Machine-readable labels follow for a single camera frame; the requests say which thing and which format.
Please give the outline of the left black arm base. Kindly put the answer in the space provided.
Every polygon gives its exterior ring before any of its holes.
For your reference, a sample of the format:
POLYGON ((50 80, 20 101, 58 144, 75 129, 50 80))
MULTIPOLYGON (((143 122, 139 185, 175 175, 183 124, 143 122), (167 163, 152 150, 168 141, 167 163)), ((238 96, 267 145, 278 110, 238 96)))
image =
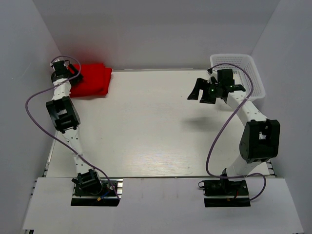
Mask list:
POLYGON ((101 181, 102 185, 96 185, 91 191, 74 185, 71 198, 72 207, 117 207, 119 199, 117 198, 113 187, 116 189, 119 198, 122 195, 122 179, 112 180, 111 185, 106 179, 101 181))

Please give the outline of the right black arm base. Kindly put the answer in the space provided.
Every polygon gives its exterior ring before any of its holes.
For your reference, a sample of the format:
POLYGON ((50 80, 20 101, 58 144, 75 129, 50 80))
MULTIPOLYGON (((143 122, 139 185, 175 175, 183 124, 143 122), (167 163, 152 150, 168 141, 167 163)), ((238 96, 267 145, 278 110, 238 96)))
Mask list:
POLYGON ((205 208, 250 207, 246 179, 208 179, 198 183, 203 190, 205 208))

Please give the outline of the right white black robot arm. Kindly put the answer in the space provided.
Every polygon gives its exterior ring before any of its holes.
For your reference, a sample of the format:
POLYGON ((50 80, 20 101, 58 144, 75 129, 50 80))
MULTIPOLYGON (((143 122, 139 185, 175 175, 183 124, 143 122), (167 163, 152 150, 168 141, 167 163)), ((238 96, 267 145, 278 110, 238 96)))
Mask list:
POLYGON ((268 119, 250 100, 252 89, 246 91, 236 84, 232 69, 219 69, 210 73, 209 79, 198 78, 188 96, 205 104, 215 104, 219 98, 233 109, 230 117, 238 116, 244 126, 239 143, 239 156, 227 167, 219 178, 221 191, 232 194, 238 188, 237 181, 243 180, 263 162, 277 157, 280 139, 280 123, 268 119))

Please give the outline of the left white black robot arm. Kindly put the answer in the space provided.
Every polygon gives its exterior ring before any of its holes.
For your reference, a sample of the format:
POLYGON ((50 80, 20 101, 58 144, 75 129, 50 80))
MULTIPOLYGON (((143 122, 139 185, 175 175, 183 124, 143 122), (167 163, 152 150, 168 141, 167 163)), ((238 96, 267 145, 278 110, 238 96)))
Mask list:
POLYGON ((68 60, 56 59, 51 63, 51 67, 54 69, 51 81, 55 89, 52 99, 46 103, 46 108, 55 129, 65 138, 66 145, 75 150, 77 177, 72 181, 81 191, 97 195, 103 189, 103 182, 96 170, 81 159, 83 150, 79 139, 80 118, 70 99, 72 85, 80 81, 82 76, 78 75, 73 80, 68 80, 78 74, 78 70, 68 60))

